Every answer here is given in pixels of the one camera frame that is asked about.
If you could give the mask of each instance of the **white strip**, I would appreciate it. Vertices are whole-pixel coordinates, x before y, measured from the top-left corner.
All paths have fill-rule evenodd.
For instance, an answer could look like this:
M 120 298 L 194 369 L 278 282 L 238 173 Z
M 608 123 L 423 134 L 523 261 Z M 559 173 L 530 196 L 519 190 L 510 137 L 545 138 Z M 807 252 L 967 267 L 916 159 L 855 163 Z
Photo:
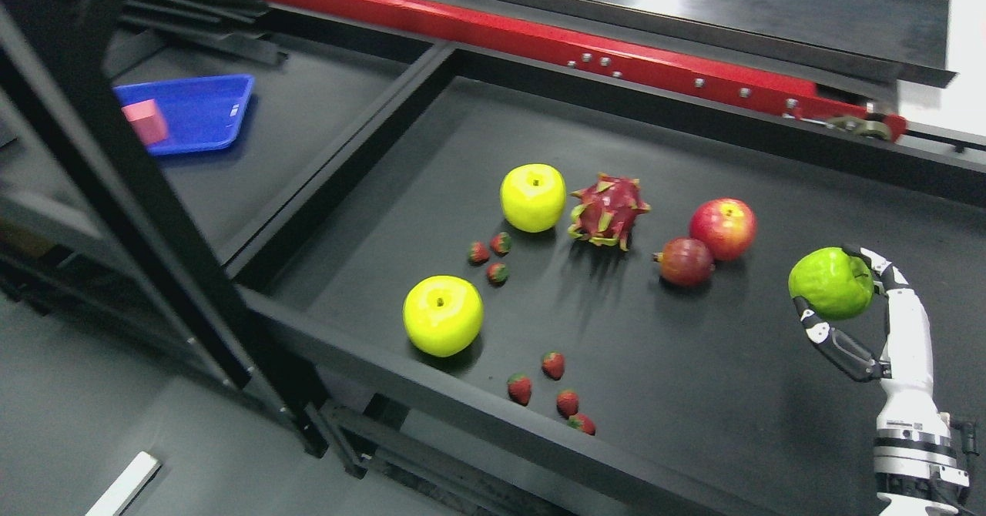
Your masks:
M 154 477 L 159 467 L 161 463 L 158 459 L 143 451 L 138 453 L 126 470 L 116 478 L 116 481 L 113 481 L 113 485 L 110 485 L 99 501 L 89 509 L 86 516 L 119 516 L 144 484 L 151 481 L 151 477 Z

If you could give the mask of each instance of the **white robotic arm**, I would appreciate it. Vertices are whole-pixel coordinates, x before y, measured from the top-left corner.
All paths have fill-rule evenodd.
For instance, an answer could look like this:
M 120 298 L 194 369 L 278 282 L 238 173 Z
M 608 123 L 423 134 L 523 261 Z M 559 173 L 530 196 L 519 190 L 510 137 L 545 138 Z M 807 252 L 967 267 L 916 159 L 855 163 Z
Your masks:
M 948 414 L 940 414 L 932 400 L 934 363 L 924 306 L 889 260 L 859 246 L 843 250 L 865 261 L 877 292 L 887 296 L 887 343 L 880 359 L 821 319 L 807 299 L 793 302 L 818 351 L 854 380 L 880 379 L 887 393 L 874 440 L 877 498 L 890 502 L 880 516 L 968 513 L 959 505 L 968 473 L 955 462 Z

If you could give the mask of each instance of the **cable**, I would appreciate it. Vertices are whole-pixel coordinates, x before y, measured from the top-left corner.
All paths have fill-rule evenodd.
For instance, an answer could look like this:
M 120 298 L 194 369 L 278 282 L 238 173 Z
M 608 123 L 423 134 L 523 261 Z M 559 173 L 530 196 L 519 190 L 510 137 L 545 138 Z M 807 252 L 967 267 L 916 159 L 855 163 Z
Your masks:
M 941 487 L 941 482 L 942 482 L 941 474 L 939 474 L 937 471 L 936 473 L 932 474 L 930 480 L 927 480 L 927 483 L 931 486 L 931 489 L 934 492 L 934 494 L 936 494 L 937 497 L 940 498 L 942 501 L 944 501 L 944 503 L 946 503 L 947 505 L 950 505 L 951 507 L 957 509 L 959 514 L 964 514 L 965 516 L 979 516 L 978 514 L 969 510 L 968 508 L 965 508 L 965 506 L 962 506 L 962 503 L 958 502 L 958 498 L 956 498 L 955 495 L 952 494 L 950 489 Z

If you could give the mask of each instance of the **dragon fruit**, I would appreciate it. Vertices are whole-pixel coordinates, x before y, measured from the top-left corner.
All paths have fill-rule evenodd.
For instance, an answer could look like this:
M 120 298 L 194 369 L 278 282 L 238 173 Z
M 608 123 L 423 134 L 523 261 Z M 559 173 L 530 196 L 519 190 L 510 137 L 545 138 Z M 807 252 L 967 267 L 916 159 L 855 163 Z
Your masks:
M 619 245 L 627 250 L 633 220 L 651 211 L 651 205 L 640 199 L 640 179 L 612 178 L 600 173 L 594 186 L 576 190 L 572 196 L 582 202 L 572 210 L 568 234 L 596 246 Z

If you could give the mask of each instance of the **yellow apple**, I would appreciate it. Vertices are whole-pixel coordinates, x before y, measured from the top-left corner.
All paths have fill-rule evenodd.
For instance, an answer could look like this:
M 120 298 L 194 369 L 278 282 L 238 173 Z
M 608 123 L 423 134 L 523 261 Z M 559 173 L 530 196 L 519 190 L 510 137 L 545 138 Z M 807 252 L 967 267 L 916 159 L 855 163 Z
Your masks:
M 561 219 L 567 195 L 561 173 L 547 164 L 511 169 L 500 185 L 503 217 L 528 233 L 554 227 Z
M 404 329 L 411 343 L 432 356 L 447 357 L 468 347 L 483 324 L 483 301 L 472 283 L 433 275 L 407 293 Z

